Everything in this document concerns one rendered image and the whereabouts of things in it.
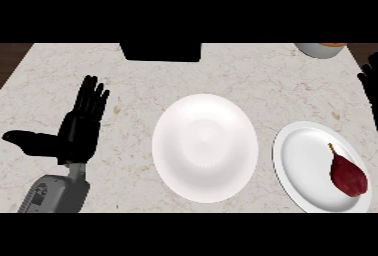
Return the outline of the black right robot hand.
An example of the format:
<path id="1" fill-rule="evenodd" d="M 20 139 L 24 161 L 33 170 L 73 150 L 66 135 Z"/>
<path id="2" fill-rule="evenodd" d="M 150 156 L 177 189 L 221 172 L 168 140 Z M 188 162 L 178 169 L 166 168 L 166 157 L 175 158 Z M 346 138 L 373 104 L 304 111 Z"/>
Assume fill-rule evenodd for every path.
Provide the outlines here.
<path id="1" fill-rule="evenodd" d="M 374 127 L 378 130 L 378 52 L 367 57 L 367 64 L 361 65 L 361 72 L 357 74 L 364 94 L 370 103 Z"/>

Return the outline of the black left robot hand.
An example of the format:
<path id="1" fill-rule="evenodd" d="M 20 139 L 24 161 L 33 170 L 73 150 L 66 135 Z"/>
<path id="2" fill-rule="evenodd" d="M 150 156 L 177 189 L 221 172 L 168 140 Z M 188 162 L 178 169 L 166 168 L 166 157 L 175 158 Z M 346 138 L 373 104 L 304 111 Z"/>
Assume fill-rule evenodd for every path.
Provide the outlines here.
<path id="1" fill-rule="evenodd" d="M 1 139 L 27 156 L 54 157 L 58 165 L 85 163 L 94 155 L 109 91 L 97 77 L 84 77 L 72 110 L 66 113 L 55 135 L 10 130 Z"/>

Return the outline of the large white plate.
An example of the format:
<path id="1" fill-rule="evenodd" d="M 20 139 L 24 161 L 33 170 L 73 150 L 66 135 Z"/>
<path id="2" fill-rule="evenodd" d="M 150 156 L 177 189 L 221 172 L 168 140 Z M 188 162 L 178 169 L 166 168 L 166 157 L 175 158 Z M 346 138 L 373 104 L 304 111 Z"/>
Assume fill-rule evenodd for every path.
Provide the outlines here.
<path id="1" fill-rule="evenodd" d="M 184 199 L 215 203 L 244 187 L 258 158 L 249 118 L 222 97 L 194 94 L 162 113 L 151 136 L 159 177 Z"/>

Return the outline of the small white plate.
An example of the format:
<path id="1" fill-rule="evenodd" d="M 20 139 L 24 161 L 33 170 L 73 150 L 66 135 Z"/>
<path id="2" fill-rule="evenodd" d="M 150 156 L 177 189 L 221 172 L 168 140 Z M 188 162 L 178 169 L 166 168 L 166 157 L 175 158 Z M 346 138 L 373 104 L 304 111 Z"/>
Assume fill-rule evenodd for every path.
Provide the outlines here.
<path id="1" fill-rule="evenodd" d="M 367 188 L 357 197 L 349 197 L 335 187 L 329 175 L 333 152 L 367 175 L 358 153 L 330 128 L 309 121 L 287 124 L 277 132 L 271 149 L 280 185 L 306 213 L 366 213 L 371 201 L 371 188 Z"/>

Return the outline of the red pear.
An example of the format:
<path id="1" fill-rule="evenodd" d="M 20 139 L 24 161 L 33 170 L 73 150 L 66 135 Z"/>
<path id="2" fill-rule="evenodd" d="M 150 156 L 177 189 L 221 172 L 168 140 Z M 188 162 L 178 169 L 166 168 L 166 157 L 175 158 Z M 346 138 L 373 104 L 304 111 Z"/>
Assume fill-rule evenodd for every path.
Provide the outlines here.
<path id="1" fill-rule="evenodd" d="M 333 158 L 330 163 L 330 181 L 348 197 L 357 197 L 367 191 L 367 178 L 361 169 L 336 153 L 327 144 Z"/>

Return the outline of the grey bowl with orange content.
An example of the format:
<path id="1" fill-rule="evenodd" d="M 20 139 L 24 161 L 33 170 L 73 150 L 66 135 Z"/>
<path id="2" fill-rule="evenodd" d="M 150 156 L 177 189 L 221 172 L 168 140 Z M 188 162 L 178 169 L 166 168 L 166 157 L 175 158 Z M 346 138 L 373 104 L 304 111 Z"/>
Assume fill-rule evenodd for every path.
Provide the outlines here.
<path id="1" fill-rule="evenodd" d="M 342 48 L 345 43 L 295 43 L 298 50 L 312 58 L 332 58 Z"/>

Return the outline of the black appliance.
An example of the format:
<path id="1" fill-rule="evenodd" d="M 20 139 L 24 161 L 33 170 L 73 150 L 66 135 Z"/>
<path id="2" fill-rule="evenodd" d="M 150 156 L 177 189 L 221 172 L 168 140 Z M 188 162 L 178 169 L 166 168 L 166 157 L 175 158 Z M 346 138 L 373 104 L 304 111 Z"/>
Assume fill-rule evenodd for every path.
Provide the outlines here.
<path id="1" fill-rule="evenodd" d="M 200 60 L 199 43 L 119 44 L 126 60 L 162 62 L 197 62 Z"/>

